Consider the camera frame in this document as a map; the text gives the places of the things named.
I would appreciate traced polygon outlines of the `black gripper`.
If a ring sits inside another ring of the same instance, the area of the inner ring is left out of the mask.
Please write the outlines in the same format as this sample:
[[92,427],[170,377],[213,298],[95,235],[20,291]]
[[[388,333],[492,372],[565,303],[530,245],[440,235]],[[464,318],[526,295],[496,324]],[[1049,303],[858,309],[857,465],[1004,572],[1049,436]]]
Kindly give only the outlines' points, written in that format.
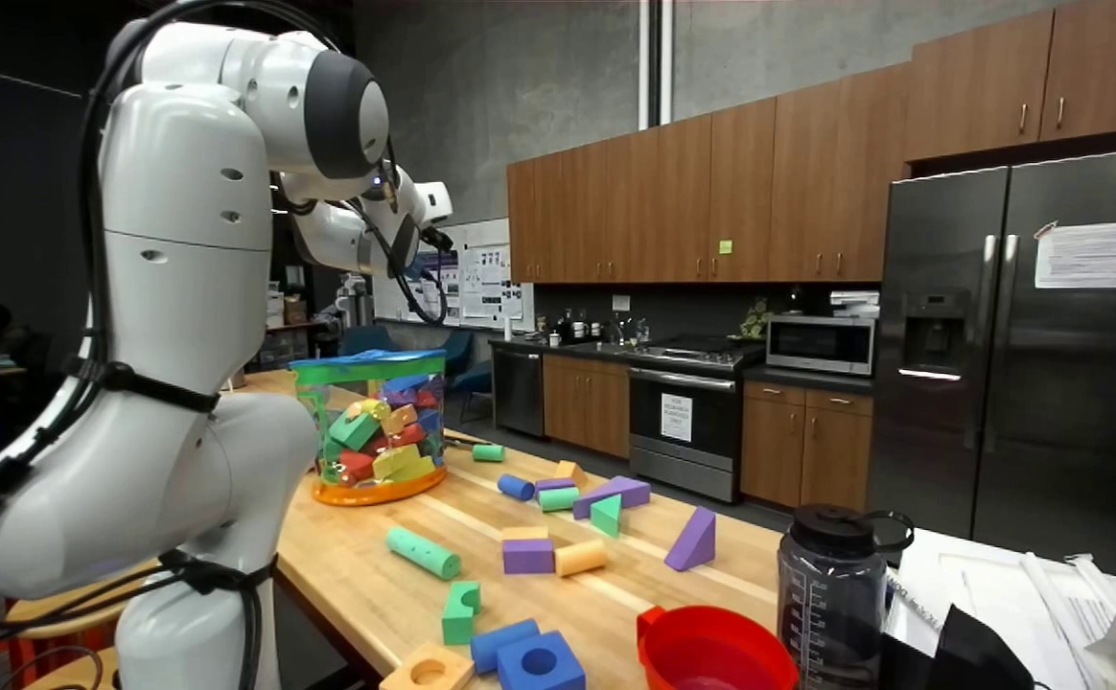
[[440,280],[440,272],[455,259],[455,245],[446,230],[421,227],[416,254],[406,259],[406,280]]

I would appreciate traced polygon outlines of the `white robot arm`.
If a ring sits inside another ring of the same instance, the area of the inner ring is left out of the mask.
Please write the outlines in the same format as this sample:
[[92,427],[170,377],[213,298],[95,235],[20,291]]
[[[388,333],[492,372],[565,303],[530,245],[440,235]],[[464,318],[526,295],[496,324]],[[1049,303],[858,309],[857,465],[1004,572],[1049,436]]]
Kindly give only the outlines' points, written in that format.
[[274,563],[320,430],[232,384],[266,342],[274,213],[348,268],[452,213],[390,154],[377,75],[289,0],[172,0],[119,30],[85,111],[87,333],[0,448],[0,594],[149,572],[122,690],[279,690]]

